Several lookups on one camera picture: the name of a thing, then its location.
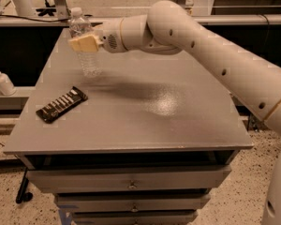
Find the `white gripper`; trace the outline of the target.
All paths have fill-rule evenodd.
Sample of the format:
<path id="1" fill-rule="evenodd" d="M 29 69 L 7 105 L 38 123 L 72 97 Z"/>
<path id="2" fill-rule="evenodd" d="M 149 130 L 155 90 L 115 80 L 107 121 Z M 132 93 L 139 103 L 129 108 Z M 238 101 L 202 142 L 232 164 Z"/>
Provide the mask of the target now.
<path id="1" fill-rule="evenodd" d="M 126 46 L 121 36 L 123 18 L 111 19 L 94 27 L 96 35 L 84 34 L 68 41 L 75 52 L 96 53 L 100 46 L 109 53 L 125 53 Z"/>

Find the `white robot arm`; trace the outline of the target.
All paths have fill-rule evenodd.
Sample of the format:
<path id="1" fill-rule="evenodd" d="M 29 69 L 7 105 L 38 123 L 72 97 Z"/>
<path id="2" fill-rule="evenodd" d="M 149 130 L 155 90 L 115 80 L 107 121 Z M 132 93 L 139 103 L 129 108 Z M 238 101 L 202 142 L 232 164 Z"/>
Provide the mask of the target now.
<path id="1" fill-rule="evenodd" d="M 197 23 L 179 5 L 162 0 L 145 15 L 113 19 L 74 37 L 76 52 L 141 50 L 192 55 L 258 120 L 281 136 L 281 67 Z M 281 225 L 281 152 L 275 162 L 261 225 Z"/>

